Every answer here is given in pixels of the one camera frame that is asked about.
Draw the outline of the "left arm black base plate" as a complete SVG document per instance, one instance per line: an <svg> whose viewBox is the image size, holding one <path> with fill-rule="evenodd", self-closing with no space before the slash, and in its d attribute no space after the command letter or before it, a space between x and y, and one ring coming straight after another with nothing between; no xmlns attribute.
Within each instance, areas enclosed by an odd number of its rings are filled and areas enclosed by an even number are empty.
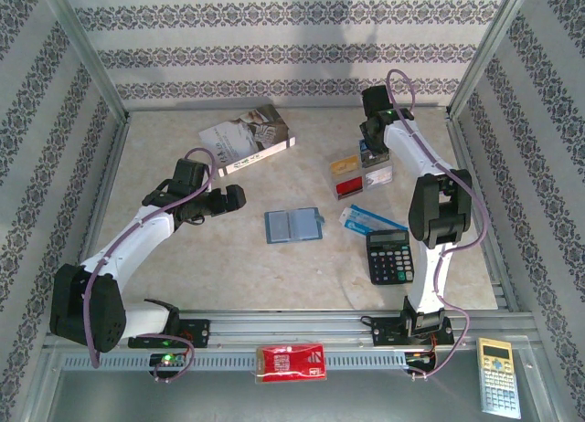
<svg viewBox="0 0 585 422"><path fill-rule="evenodd" d="M204 319L180 319L176 331L171 332L172 336L189 340L197 348L207 348L210 335L210 320ZM132 349L183 349L187 348L185 343L170 338L135 337L128 339L128 347Z"/></svg>

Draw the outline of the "white card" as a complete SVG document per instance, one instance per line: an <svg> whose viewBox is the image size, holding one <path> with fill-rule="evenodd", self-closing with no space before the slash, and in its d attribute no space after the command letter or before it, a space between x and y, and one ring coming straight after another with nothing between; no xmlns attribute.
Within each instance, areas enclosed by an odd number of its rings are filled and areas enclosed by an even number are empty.
<svg viewBox="0 0 585 422"><path fill-rule="evenodd" d="M385 166L372 171L365 172L366 189L390 183L393 179L393 167Z"/></svg>

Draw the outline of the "blue white flat packet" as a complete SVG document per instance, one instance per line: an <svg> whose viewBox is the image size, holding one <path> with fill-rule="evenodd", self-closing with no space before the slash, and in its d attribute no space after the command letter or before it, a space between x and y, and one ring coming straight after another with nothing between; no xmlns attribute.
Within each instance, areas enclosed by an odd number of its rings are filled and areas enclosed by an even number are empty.
<svg viewBox="0 0 585 422"><path fill-rule="evenodd" d="M383 216L367 211L357 205L346 207L339 217L341 225L363 237L367 233L381 230L398 229L407 231L408 228Z"/></svg>

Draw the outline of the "paperback book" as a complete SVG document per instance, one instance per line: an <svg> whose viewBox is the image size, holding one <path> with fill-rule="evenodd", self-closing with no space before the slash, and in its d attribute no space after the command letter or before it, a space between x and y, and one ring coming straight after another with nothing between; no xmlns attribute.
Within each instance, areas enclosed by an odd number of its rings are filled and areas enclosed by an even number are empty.
<svg viewBox="0 0 585 422"><path fill-rule="evenodd" d="M205 129L199 137L203 146L214 154L220 177L296 144L296 137L272 104Z"/></svg>

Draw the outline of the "aluminium frame post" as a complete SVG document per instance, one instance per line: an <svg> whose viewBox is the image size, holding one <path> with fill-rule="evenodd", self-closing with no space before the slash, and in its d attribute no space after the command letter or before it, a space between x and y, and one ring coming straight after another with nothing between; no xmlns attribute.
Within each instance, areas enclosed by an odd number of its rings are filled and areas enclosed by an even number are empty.
<svg viewBox="0 0 585 422"><path fill-rule="evenodd" d="M127 122L128 111L69 0L46 1L116 120Z"/></svg>
<svg viewBox="0 0 585 422"><path fill-rule="evenodd" d="M525 0L501 1L492 22L485 30L484 36L480 41L469 67L464 72L461 82L446 108L449 120L453 120L461 114L464 105L473 93L480 78L483 76L485 68L495 55L495 52L505 37L507 29L510 27L524 1Z"/></svg>

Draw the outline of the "left controller board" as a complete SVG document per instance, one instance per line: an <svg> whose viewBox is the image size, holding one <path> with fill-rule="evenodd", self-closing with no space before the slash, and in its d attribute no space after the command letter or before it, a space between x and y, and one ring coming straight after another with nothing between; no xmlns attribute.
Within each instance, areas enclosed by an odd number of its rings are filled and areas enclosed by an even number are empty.
<svg viewBox="0 0 585 422"><path fill-rule="evenodd" d="M149 358L151 368L182 368L186 365L185 353L152 353Z"/></svg>

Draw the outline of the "black desk calculator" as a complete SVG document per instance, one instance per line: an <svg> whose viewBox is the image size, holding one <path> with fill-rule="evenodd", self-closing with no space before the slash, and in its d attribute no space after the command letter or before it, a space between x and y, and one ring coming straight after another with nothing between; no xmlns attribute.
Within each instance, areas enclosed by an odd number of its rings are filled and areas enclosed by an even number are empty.
<svg viewBox="0 0 585 422"><path fill-rule="evenodd" d="M414 279L409 232L379 230L367 234L367 262L374 285L400 285Z"/></svg>

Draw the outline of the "aluminium side rail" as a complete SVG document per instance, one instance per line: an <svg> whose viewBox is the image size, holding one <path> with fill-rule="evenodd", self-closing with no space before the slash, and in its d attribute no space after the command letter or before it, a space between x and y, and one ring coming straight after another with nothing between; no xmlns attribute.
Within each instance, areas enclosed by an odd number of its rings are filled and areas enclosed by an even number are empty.
<svg viewBox="0 0 585 422"><path fill-rule="evenodd" d="M94 248L104 217L105 207L122 144L125 123L112 118L96 117L91 133L84 137L66 194L58 213L58 238L62 240L55 270L51 310L67 313L69 297L73 314L79 314L82 288L71 288L79 265Z"/></svg>
<svg viewBox="0 0 585 422"><path fill-rule="evenodd" d="M449 133L457 164L470 172L475 193L477 193L479 199L483 203L484 196L482 188L477 174L475 173L473 159L467 148L459 123L449 114L445 115L445 119L446 128ZM509 278L505 259L492 227L491 218L488 216L487 221L484 222L481 211L476 208L472 210L472 214L475 226L479 231L482 231L482 229L486 227L486 235L481 244L481 250L489 280L495 294L498 310L506 312L523 312L523 306L518 301L514 286Z"/></svg>

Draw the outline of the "gold scientific calculator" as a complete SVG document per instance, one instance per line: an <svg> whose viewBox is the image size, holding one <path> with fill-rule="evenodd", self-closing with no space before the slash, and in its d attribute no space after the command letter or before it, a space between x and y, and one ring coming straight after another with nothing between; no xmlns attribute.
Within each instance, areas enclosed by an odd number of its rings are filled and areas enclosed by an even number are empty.
<svg viewBox="0 0 585 422"><path fill-rule="evenodd" d="M519 420L521 409L511 343L480 337L476 347L482 411Z"/></svg>

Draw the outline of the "clear acrylic card organizer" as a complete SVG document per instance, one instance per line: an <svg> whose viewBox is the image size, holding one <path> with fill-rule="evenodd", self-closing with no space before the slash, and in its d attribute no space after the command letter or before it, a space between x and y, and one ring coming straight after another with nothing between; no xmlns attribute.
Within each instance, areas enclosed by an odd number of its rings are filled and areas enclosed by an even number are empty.
<svg viewBox="0 0 585 422"><path fill-rule="evenodd" d="M393 179L389 152L373 153L364 139L327 157L333 195L337 200L388 184Z"/></svg>

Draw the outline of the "blue card holder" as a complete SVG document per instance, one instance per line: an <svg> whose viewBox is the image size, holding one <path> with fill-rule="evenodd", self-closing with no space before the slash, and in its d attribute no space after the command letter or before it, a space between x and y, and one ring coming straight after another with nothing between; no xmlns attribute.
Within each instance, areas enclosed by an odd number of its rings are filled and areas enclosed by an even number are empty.
<svg viewBox="0 0 585 422"><path fill-rule="evenodd" d="M324 218L317 207L266 212L264 223L268 244L304 242L323 238Z"/></svg>

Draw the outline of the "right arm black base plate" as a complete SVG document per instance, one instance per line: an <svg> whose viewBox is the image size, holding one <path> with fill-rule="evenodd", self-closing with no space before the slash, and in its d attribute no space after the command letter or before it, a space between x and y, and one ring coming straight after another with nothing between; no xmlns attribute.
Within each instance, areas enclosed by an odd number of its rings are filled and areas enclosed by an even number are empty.
<svg viewBox="0 0 585 422"><path fill-rule="evenodd" d="M372 341L375 346L453 345L452 324L448 317L438 331L407 336L400 329L398 317L375 317L370 321Z"/></svg>

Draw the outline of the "red card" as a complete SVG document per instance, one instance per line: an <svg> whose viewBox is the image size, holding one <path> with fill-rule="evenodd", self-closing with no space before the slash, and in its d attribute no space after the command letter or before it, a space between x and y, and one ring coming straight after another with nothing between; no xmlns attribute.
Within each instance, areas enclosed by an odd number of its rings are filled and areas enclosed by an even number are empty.
<svg viewBox="0 0 585 422"><path fill-rule="evenodd" d="M355 176L340 181L335 185L335 194L338 199L343 199L363 191L363 179Z"/></svg>

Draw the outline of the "gold bank card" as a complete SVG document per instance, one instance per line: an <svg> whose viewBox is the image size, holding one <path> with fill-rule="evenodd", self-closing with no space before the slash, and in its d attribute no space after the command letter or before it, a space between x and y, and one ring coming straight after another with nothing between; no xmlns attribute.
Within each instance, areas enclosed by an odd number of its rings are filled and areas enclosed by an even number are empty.
<svg viewBox="0 0 585 422"><path fill-rule="evenodd" d="M333 175L347 174L355 171L358 167L359 161L356 156L349 156L330 163L330 170Z"/></svg>

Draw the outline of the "aluminium front rail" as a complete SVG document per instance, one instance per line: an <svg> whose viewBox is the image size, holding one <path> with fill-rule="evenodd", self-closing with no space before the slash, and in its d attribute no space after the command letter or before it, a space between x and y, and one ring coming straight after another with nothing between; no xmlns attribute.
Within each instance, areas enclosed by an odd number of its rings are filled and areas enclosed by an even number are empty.
<svg viewBox="0 0 585 422"><path fill-rule="evenodd" d="M374 350L368 317L392 311L191 311L193 320L209 320L208 352L254 352L258 346L322 343L328 351ZM538 344L541 337L529 312L471 311L470 328L461 343L469 349L479 337Z"/></svg>

